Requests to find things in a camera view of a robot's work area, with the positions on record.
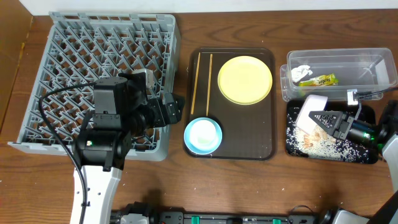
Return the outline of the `white tissue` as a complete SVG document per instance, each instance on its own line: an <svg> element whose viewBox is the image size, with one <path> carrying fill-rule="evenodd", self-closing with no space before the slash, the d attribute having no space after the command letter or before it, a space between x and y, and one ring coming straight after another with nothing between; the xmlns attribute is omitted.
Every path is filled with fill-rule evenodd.
<svg viewBox="0 0 398 224"><path fill-rule="evenodd" d="M312 75L312 74L313 74L313 72L310 69L309 65L300 65L296 68L291 69L292 81L294 83L297 83L302 78L306 77L307 75Z"/></svg>

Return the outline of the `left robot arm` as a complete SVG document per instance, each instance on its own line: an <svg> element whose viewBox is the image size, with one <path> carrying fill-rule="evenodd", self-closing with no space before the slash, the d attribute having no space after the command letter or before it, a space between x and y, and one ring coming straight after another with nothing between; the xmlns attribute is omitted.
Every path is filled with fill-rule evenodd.
<svg viewBox="0 0 398 224"><path fill-rule="evenodd" d="M109 223L111 205L134 138L147 129L178 123L185 99L166 93L148 98L145 73L119 74L93 83L94 111L85 115L72 145L78 162L75 175L83 185L75 187L71 223Z"/></svg>

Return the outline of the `dark brown serving tray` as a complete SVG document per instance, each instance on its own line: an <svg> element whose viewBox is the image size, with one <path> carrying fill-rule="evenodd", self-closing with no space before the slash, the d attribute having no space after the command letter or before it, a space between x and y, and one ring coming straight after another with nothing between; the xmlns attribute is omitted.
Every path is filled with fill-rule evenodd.
<svg viewBox="0 0 398 224"><path fill-rule="evenodd" d="M200 69L194 114L190 114L195 81L198 53ZM207 159L245 159L265 161L277 150L277 119L275 109L275 88L262 101L253 105L238 105L227 100L218 88L218 72L230 59L238 56L252 56L262 60L275 71L274 55L264 48L213 48L195 49L188 66L188 90L186 121L206 117L206 95L210 54L213 54L209 118L216 121L222 130L223 138L219 148Z"/></svg>

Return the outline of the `green snack wrapper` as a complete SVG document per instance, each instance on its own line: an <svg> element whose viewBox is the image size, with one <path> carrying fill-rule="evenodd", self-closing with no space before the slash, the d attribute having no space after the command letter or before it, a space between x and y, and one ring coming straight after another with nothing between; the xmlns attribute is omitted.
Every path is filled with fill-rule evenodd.
<svg viewBox="0 0 398 224"><path fill-rule="evenodd" d="M298 85L301 87L306 87L306 86L332 86L332 85L337 85L339 83L339 80L336 78L335 74L329 74L329 75L320 75L318 77L311 78L306 81L300 82Z"/></svg>

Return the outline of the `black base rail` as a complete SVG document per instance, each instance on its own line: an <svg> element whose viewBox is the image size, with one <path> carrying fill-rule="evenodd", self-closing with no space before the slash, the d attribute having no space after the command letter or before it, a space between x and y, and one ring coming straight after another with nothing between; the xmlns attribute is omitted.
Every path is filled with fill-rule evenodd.
<svg viewBox="0 0 398 224"><path fill-rule="evenodd" d="M156 210L146 203L134 202L126 208L111 212L110 224L365 224L366 217L340 208L315 213L309 207L298 205L287 215L264 215L253 213L199 213L184 208Z"/></svg>

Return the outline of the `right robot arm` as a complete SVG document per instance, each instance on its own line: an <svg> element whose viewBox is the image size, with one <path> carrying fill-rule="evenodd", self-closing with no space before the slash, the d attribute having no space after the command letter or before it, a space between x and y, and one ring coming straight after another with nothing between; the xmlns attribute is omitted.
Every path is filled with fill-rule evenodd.
<svg viewBox="0 0 398 224"><path fill-rule="evenodd" d="M374 149L386 160L392 179L393 196L371 217L343 209L328 211L322 223L397 223L397 101L388 102L379 123L370 125L344 111L311 111L309 117L330 136Z"/></svg>

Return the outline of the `grey dishwasher rack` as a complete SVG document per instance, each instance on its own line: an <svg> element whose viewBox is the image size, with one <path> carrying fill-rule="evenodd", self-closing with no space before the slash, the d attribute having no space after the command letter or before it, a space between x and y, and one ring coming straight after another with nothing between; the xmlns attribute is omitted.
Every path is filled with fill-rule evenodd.
<svg viewBox="0 0 398 224"><path fill-rule="evenodd" d="M12 147L31 154L65 154L94 108L90 83L146 68L155 76L149 98L173 91L180 32L170 14L51 12L50 30L29 103Z"/></svg>

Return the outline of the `white cup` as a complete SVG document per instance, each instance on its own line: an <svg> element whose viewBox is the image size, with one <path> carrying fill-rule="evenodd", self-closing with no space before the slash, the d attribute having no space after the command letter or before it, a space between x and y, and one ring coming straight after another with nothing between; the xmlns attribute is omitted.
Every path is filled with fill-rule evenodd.
<svg viewBox="0 0 398 224"><path fill-rule="evenodd" d="M188 134L190 143L201 151L210 151L221 142L216 124L209 119L198 119L192 123Z"/></svg>

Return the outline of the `yellow plate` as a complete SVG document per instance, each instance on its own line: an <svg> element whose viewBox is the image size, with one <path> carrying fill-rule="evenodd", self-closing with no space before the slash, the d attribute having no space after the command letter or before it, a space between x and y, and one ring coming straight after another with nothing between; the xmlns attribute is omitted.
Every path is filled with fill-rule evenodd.
<svg viewBox="0 0 398 224"><path fill-rule="evenodd" d="M253 105L268 96L273 78L270 68L252 56L228 60L218 72L218 88L222 95L238 105Z"/></svg>

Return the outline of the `blue bowl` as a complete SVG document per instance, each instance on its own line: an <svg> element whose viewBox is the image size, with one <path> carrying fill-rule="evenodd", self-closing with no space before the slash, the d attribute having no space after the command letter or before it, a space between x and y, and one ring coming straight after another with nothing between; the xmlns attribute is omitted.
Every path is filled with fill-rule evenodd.
<svg viewBox="0 0 398 224"><path fill-rule="evenodd" d="M223 133L220 125L211 118L196 118L188 123L183 140L188 150L194 154L207 155L221 145Z"/></svg>

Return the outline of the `clear plastic bin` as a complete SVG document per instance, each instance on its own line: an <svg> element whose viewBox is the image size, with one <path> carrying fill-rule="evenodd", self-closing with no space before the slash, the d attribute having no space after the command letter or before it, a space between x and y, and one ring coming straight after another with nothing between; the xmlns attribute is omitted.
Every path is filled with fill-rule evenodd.
<svg viewBox="0 0 398 224"><path fill-rule="evenodd" d="M294 83L291 69L300 65L309 65L313 74ZM332 73L339 80L337 85L299 86L302 81ZM280 68L280 84L284 101L305 99L308 95L345 101L349 89L372 93L397 86L397 69L387 48L294 50Z"/></svg>

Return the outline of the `white pink bowl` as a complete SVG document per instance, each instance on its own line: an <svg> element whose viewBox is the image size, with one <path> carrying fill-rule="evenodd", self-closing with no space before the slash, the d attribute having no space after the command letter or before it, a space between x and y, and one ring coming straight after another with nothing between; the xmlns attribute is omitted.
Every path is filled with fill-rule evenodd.
<svg viewBox="0 0 398 224"><path fill-rule="evenodd" d="M309 113L312 111L323 111L327 101L327 96L308 95L297 116L296 127L305 134L311 135L317 124L309 117Z"/></svg>

